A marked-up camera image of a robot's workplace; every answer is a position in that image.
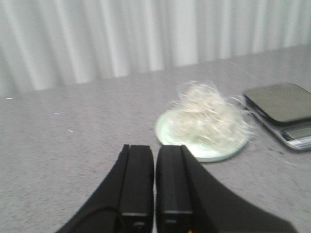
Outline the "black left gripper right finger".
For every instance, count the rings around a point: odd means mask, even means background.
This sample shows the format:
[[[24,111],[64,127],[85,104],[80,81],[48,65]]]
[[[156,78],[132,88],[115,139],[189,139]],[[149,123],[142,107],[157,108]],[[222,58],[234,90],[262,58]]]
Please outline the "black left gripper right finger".
[[[156,163],[159,233],[295,233],[294,226],[215,179],[186,146],[161,146]]]

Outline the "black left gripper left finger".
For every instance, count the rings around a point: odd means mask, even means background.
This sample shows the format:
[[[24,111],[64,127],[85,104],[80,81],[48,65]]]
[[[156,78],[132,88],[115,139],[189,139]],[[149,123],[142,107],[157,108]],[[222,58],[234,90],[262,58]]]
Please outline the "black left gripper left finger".
[[[110,172],[60,233],[150,233],[154,160],[145,145],[124,145]]]

